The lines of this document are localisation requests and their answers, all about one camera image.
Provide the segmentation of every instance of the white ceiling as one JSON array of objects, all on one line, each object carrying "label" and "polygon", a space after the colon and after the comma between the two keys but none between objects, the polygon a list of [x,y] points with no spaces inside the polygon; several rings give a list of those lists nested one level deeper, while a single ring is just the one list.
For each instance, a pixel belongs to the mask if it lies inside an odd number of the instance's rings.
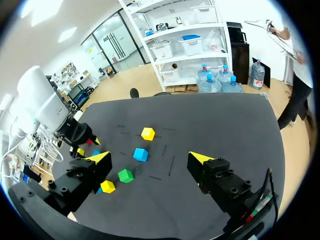
[{"label": "white ceiling", "polygon": [[[108,16],[120,9],[118,0],[64,0],[58,13],[31,27],[32,13],[16,16],[0,46],[0,100],[15,95],[20,77],[34,65],[43,66],[71,45],[81,42]],[[72,38],[58,43],[61,33],[77,27]]]}]

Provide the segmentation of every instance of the water bottle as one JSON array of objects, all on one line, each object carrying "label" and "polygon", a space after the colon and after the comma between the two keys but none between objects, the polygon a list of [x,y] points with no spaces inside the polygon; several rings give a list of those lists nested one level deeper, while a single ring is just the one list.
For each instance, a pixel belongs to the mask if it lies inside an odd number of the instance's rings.
[{"label": "water bottle", "polygon": [[203,80],[199,83],[199,93],[204,94],[221,92],[221,83],[216,79],[213,79],[213,75],[211,73],[208,73],[206,78],[206,80]]},{"label": "water bottle", "polygon": [[231,71],[228,71],[228,66],[227,65],[223,65],[223,71],[220,71],[218,73],[218,80],[221,84],[223,83],[227,83],[231,81],[231,76],[233,75],[233,73]]},{"label": "water bottle", "polygon": [[260,59],[257,62],[252,64],[251,67],[251,76],[250,76],[250,85],[254,89],[260,90],[264,85],[265,79],[265,67],[261,65]]},{"label": "water bottle", "polygon": [[222,84],[222,92],[223,93],[243,93],[242,86],[236,82],[236,76],[231,76],[230,82],[225,82]]},{"label": "water bottle", "polygon": [[207,80],[207,74],[212,74],[212,72],[207,70],[207,65],[206,64],[203,64],[202,65],[202,70],[199,71],[197,73],[197,75],[196,75],[196,84],[198,86],[202,81],[206,81]]}]

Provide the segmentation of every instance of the black table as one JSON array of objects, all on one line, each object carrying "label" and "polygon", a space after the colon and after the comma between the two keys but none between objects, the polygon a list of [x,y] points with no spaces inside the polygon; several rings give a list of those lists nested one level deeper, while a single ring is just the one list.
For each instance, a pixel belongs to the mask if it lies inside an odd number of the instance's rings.
[{"label": "black table", "polygon": [[[267,168],[272,168],[280,205],[284,149],[276,117],[264,96],[209,93],[101,102],[91,105],[80,122],[88,123],[98,136],[98,150],[111,152],[113,169],[107,179],[116,187],[112,194],[88,196],[74,213],[82,225],[138,238],[208,240],[222,234],[229,216],[209,194],[202,194],[188,172],[189,151],[225,158],[235,174],[252,182],[253,192],[262,186]],[[140,136],[144,127],[155,130],[152,142]],[[86,156],[95,147],[86,146]],[[147,162],[133,159],[136,148],[148,150]],[[55,178],[69,168],[66,144],[62,154],[64,162],[53,165]],[[118,179],[118,172],[125,168],[135,177],[127,184]],[[272,209],[264,219],[265,229],[274,216]]]}]

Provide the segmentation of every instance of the chair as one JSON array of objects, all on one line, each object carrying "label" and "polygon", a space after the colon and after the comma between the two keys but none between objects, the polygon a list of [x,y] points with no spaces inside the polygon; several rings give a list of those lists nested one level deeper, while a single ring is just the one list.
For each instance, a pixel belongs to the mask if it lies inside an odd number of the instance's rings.
[{"label": "chair", "polygon": [[[171,93],[170,93],[170,92],[159,92],[159,93],[157,93],[157,94],[154,95],[154,96],[162,96],[162,95],[171,95]],[[132,99],[139,98],[139,92],[138,92],[138,90],[137,90],[136,88],[131,88],[131,90],[130,90],[130,97],[131,97]]]}]

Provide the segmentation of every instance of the blue cube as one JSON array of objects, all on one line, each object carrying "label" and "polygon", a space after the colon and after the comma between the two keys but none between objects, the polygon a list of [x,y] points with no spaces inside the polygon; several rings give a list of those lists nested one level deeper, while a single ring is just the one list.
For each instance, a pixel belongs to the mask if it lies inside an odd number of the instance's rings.
[{"label": "blue cube", "polygon": [[95,149],[92,156],[99,155],[99,154],[101,154],[101,152],[99,152],[97,149]]},{"label": "blue cube", "polygon": [[100,187],[96,193],[97,194],[103,194],[104,192],[102,191],[102,188]]},{"label": "blue cube", "polygon": [[145,149],[136,148],[133,154],[133,158],[141,162],[146,162],[148,154],[149,153]]}]

